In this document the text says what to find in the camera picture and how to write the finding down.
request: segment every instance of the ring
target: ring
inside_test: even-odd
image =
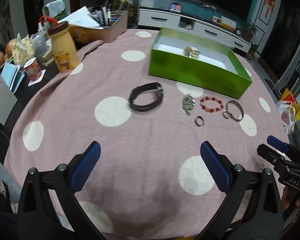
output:
[[[228,110],[228,104],[233,104],[235,105],[236,107],[239,108],[240,112],[241,112],[241,119],[236,119],[232,113],[229,112]],[[244,113],[243,113],[243,108],[242,106],[237,102],[237,101],[234,101],[234,100],[231,100],[229,102],[226,103],[226,109],[223,110],[223,113],[222,113],[222,116],[226,119],[229,119],[231,118],[232,120],[235,120],[236,122],[240,122],[242,119],[243,119],[243,116],[244,116]]]
[[[201,119],[201,120],[202,120],[202,124],[198,124],[197,119]],[[202,118],[200,115],[194,120],[194,122],[195,122],[195,124],[196,124],[197,126],[199,126],[199,127],[204,125],[204,120],[203,120],[203,118]]]

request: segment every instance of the screw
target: screw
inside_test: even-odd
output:
[[[59,171],[64,171],[64,170],[66,169],[66,167],[67,167],[67,165],[65,165],[65,164],[60,164],[60,165],[58,166],[58,170],[59,170]]]
[[[35,171],[36,171],[36,168],[31,168],[31,169],[29,169],[29,173],[30,173],[30,174],[34,174]]]
[[[266,168],[266,169],[265,169],[265,173],[268,174],[268,175],[270,175],[270,174],[272,173],[272,171],[271,171],[271,169]]]
[[[241,166],[241,165],[239,165],[239,164],[236,164],[235,166],[234,166],[234,169],[236,170],[236,171],[243,171],[243,167]]]

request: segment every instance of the green box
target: green box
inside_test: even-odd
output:
[[[200,59],[184,56],[182,51],[186,46],[197,48]],[[169,28],[162,28],[152,44],[149,75],[191,84],[237,99],[252,83],[230,48]]]

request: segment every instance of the hand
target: hand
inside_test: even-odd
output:
[[[293,188],[287,186],[284,187],[281,198],[281,206],[283,210],[286,210],[290,206],[291,202],[294,199],[295,193],[296,191]],[[298,198],[296,206],[300,207],[300,198]]]

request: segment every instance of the blue gripper pad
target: blue gripper pad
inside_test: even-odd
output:
[[[272,135],[270,135],[267,138],[267,143],[282,153],[287,153],[289,150],[288,146],[284,142],[280,141],[279,139],[277,139],[276,137],[274,137]]]
[[[208,141],[205,141],[201,144],[200,154],[218,189],[228,194],[230,192],[230,175],[219,161],[218,153]]]
[[[82,190],[100,155],[101,146],[98,142],[95,142],[71,174],[70,189],[72,193]]]

